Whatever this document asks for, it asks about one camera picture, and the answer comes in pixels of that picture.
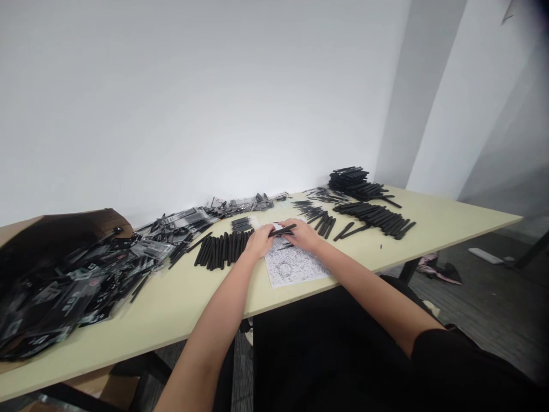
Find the person's left hand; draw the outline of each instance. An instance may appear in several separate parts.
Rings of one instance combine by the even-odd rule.
[[[259,260],[270,250],[275,237],[269,237],[269,233],[274,230],[272,224],[261,226],[258,230],[252,233],[246,244],[244,252],[251,256],[254,260]]]

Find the forearm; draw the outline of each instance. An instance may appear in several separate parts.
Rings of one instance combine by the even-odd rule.
[[[419,334],[443,329],[417,304],[330,244],[322,242],[315,254],[408,357]]]
[[[211,410],[217,378],[242,320],[256,263],[257,259],[244,252],[220,284],[196,323],[155,411]]]

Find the open cardboard box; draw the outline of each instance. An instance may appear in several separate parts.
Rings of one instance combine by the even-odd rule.
[[[109,375],[113,366],[107,366],[96,371],[65,381],[65,384],[78,389],[94,398],[105,401],[122,410],[129,410],[136,393],[139,377]],[[65,409],[43,403],[33,402],[21,412],[63,412]]]
[[[114,209],[66,215],[44,215],[0,228],[0,291],[8,289],[15,279],[31,269],[37,256],[66,256],[85,233],[101,239],[121,227],[116,237],[131,237],[133,228]],[[0,373],[15,369],[25,362],[0,362]]]

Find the gray floor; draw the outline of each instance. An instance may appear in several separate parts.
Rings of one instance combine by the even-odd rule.
[[[547,344],[547,303],[549,257],[542,254],[525,270],[494,266],[467,252],[479,247],[498,257],[519,257],[528,247],[522,242],[489,233],[441,252],[443,262],[451,262],[464,284],[457,286],[430,280],[416,273],[411,288],[441,309],[443,323],[457,324],[480,347],[511,362],[532,380],[547,386],[549,346]],[[386,274],[397,276],[400,268]],[[173,366],[184,343],[165,347],[158,354]],[[147,377],[143,411],[152,411],[162,387]],[[239,334],[234,354],[233,411],[251,411],[253,405],[253,364],[248,342]],[[0,411],[7,409],[0,404]]]

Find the paper with drawings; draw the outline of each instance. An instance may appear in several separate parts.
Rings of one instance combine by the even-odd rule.
[[[276,229],[282,227],[274,224]],[[265,255],[270,284],[273,289],[310,280],[322,279],[332,274],[312,253],[297,247],[284,248],[290,243],[281,237]]]

